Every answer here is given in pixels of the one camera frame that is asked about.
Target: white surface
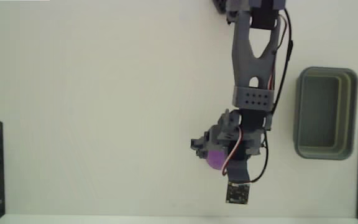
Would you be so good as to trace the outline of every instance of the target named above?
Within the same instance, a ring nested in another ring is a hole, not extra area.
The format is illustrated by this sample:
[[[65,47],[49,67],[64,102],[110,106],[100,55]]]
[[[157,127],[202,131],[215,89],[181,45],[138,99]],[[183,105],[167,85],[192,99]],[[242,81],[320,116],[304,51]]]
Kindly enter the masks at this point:
[[[302,159],[292,132],[303,69],[358,74],[358,3],[288,9],[295,48],[268,169],[238,206],[190,149],[231,107],[233,26],[210,0],[0,2],[7,212],[354,217],[357,150],[345,161]],[[250,160],[251,175],[263,161]]]
[[[358,224],[353,218],[109,217],[5,215],[0,224]]]

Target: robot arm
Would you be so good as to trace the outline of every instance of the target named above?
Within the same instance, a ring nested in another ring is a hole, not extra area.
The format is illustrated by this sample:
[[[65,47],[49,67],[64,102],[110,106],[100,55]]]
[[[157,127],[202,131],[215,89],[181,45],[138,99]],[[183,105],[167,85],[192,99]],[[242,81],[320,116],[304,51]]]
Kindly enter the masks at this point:
[[[277,105],[277,100],[274,102],[274,83],[281,27],[278,12],[285,9],[285,0],[214,0],[214,3],[219,12],[226,13],[229,24],[235,23],[232,47],[235,85],[232,103],[238,110],[226,110],[218,123],[205,132],[203,137],[191,140],[191,148],[197,156],[207,160],[217,152],[221,153],[218,162],[221,167],[218,166],[218,169],[222,170],[223,175],[227,173],[229,179],[226,201],[247,203],[249,183],[261,177],[250,180],[247,160],[259,155],[261,147],[268,150],[266,131],[270,130]],[[285,12],[290,25],[288,13]],[[259,58],[252,52],[250,29],[271,30],[269,43]],[[283,78],[292,46],[290,37]],[[250,80],[254,77],[258,79],[257,87],[250,86]],[[262,135],[265,136],[264,142],[261,141]]]

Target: gray plastic bin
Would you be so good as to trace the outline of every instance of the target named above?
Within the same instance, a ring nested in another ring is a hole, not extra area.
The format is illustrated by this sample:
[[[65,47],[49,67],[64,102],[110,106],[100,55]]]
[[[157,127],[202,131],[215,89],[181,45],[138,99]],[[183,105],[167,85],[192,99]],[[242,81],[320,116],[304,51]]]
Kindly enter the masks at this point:
[[[294,142],[307,159],[352,154],[357,75],[345,68],[310,67],[298,79]]]

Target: purple ball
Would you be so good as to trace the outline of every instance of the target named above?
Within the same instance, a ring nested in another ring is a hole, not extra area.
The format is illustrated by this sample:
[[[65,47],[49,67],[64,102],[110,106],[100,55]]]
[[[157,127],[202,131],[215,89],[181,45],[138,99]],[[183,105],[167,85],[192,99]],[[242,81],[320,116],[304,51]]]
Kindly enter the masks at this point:
[[[213,169],[220,170],[222,169],[225,159],[226,159],[226,155],[224,154],[223,150],[210,150],[208,151],[206,162]]]

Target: circuit board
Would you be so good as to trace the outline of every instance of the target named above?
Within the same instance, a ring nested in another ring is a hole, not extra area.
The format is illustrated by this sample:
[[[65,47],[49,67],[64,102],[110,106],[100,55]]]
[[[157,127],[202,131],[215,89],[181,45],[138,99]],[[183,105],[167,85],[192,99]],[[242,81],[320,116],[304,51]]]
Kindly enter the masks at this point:
[[[248,204],[249,184],[227,183],[226,203]]]

